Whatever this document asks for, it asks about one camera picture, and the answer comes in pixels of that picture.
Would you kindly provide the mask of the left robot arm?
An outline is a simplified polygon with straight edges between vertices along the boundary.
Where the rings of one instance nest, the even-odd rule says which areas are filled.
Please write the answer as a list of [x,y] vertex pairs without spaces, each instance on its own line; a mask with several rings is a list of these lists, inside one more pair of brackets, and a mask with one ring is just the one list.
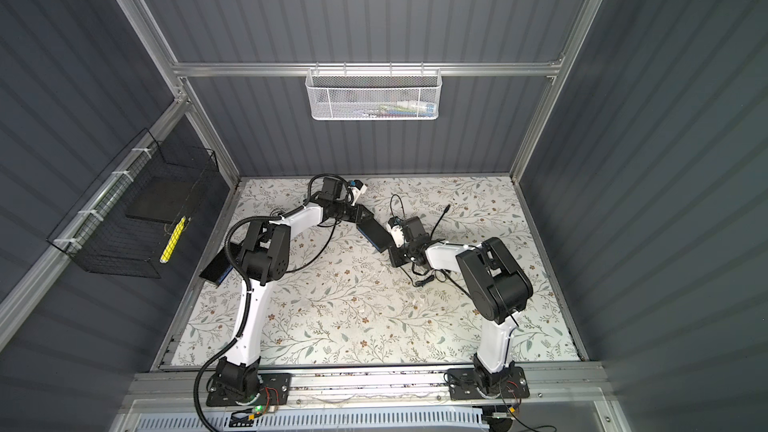
[[237,221],[221,248],[225,268],[242,283],[238,319],[231,340],[201,367],[215,365],[212,386],[243,397],[261,390],[261,336],[277,282],[293,270],[291,241],[328,220],[360,224],[373,216],[359,203],[367,185],[336,174],[318,174],[307,186],[303,202],[282,214],[256,215]]

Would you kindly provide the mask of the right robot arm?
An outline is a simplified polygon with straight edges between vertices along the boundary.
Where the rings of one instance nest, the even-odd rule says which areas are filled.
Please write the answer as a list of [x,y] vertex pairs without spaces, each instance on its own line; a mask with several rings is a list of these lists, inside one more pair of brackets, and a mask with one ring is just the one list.
[[441,274],[457,285],[485,320],[472,366],[444,373],[453,401],[480,399],[521,400],[530,396],[521,367],[511,358],[511,342],[522,312],[533,296],[533,286],[501,239],[492,237],[479,244],[438,240],[418,217],[389,219],[392,237],[388,252],[393,266],[411,264],[428,276]]

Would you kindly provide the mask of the items in white basket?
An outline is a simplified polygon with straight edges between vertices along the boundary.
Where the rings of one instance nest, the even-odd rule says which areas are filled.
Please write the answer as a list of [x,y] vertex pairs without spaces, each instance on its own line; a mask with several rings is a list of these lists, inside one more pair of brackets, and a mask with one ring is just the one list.
[[434,102],[406,100],[369,104],[356,110],[355,114],[373,118],[416,118],[431,119],[438,115],[438,105]]

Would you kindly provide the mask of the yellow marker in basket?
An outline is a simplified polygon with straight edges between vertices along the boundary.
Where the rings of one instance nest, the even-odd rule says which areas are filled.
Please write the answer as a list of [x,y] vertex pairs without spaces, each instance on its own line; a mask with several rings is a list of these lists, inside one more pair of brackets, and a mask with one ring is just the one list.
[[175,251],[175,249],[176,249],[176,247],[177,247],[177,245],[179,243],[179,240],[181,238],[181,235],[183,234],[183,232],[184,232],[184,230],[186,228],[187,222],[188,222],[187,217],[186,216],[182,216],[180,218],[180,220],[178,221],[178,223],[175,225],[175,227],[174,227],[174,229],[173,229],[173,231],[172,231],[172,233],[171,233],[171,235],[170,235],[170,237],[168,239],[168,242],[166,243],[166,246],[165,246],[164,250],[161,253],[161,256],[160,256],[160,259],[159,259],[159,262],[161,264],[167,264],[170,261],[170,259],[172,258],[173,253],[174,253],[174,251]]

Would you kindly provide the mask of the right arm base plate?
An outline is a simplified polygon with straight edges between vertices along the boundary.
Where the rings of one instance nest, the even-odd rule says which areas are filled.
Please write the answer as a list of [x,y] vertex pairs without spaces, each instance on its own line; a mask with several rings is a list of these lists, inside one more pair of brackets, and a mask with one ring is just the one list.
[[443,374],[450,398],[454,401],[509,399],[519,401],[530,397],[528,381],[519,366],[486,373],[475,368],[452,368]]

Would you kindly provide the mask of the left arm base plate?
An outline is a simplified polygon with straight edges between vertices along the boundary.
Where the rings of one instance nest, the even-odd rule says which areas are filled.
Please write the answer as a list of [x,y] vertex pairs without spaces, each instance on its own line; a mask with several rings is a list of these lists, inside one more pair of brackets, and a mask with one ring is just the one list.
[[214,373],[206,384],[208,407],[278,406],[288,400],[292,375],[288,373],[257,373],[244,382],[223,378]]

